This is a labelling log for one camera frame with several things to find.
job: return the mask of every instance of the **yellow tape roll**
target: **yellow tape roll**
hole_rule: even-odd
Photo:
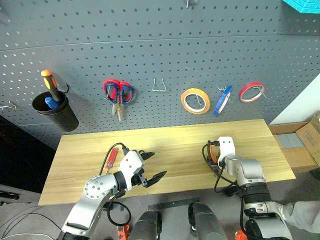
[[[187,104],[187,97],[190,95],[197,95],[198,97],[202,98],[202,100],[204,102],[204,107],[201,109],[194,109],[194,108],[190,107]],[[184,109],[187,110],[189,113],[198,114],[198,115],[205,114],[210,109],[210,98],[204,91],[202,91],[198,88],[190,88],[190,89],[187,89],[184,93],[182,93],[181,104],[184,107]]]

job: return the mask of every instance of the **red tape roll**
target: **red tape roll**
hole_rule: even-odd
[[[243,99],[243,95],[245,94],[245,92],[252,87],[261,87],[260,92],[252,98]],[[242,90],[239,93],[239,99],[241,102],[243,102],[245,104],[257,101],[264,94],[265,89],[266,88],[262,84],[262,82],[259,82],[259,81],[252,82],[252,83],[248,84],[247,86],[245,86],[244,88],[242,88]]]

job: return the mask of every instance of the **screwdriver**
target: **screwdriver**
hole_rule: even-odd
[[[117,157],[117,154],[118,154],[118,151],[119,151],[119,148],[117,148],[117,147],[115,147],[111,150],[108,162],[106,163],[106,166],[105,166],[106,174],[108,174],[109,170],[113,167],[115,160],[116,160],[116,157]]]
[[[51,93],[52,98],[56,102],[59,102],[61,100],[61,97],[58,92],[56,80],[55,80],[54,76],[52,76],[52,73],[47,69],[42,70],[41,76],[43,77],[44,83],[45,83],[46,87],[49,89],[49,92]]]

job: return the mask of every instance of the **gray sleeve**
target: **gray sleeve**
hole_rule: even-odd
[[[299,229],[320,234],[320,201],[297,201],[283,206],[286,222]]]

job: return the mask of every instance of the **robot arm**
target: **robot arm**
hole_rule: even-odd
[[[83,188],[80,200],[73,206],[57,240],[88,240],[98,223],[104,205],[109,198],[122,197],[132,186],[142,184],[145,188],[158,182],[166,171],[146,180],[144,160],[154,153],[138,153],[135,150],[124,151],[125,156],[120,162],[118,171],[114,174],[97,175],[89,179]]]
[[[223,169],[224,172],[236,178],[237,185],[233,193],[241,198],[241,212],[249,217],[245,224],[249,240],[292,240],[285,221],[278,210],[278,203],[272,201],[264,172],[255,159],[245,159],[236,156],[233,139],[229,136],[219,137],[212,142],[220,147],[220,157],[217,163],[206,159],[212,170]]]

